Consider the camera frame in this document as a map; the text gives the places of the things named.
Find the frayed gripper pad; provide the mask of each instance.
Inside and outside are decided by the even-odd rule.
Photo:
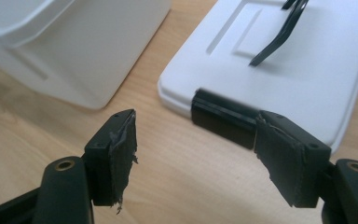
[[[290,206],[315,207],[318,172],[328,166],[331,149],[284,116],[260,111],[255,153]]]
[[[136,149],[133,109],[113,115],[87,143],[82,159],[86,164],[94,205],[119,203],[120,211],[132,162],[137,162]]]

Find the white lid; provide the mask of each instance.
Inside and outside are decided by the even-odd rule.
[[[39,36],[75,0],[0,0],[0,45],[17,47]]]

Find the white plastic lid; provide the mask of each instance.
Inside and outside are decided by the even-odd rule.
[[[17,47],[39,36],[75,0],[0,0],[0,45]]]

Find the wooden table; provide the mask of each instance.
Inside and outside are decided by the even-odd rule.
[[[40,95],[0,71],[0,203],[37,188],[50,162],[81,156],[112,114],[134,108],[139,164],[131,170],[123,211],[94,207],[97,224],[321,223],[323,201],[316,209],[289,207],[253,151],[193,125],[158,98],[159,75],[214,3],[173,0],[168,17],[102,110]],[[340,158],[358,160],[358,99],[332,161]]]

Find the light wood surface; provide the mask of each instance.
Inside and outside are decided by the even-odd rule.
[[[134,108],[139,164],[131,170],[124,209],[116,215],[115,207],[94,207],[95,223],[322,223],[323,201],[316,209],[289,207],[253,151],[194,126],[158,98],[159,75],[214,3],[173,0],[102,110],[40,95],[0,71],[0,203],[38,187],[50,162],[81,156],[112,114]],[[358,160],[358,99],[332,161],[341,158]]]

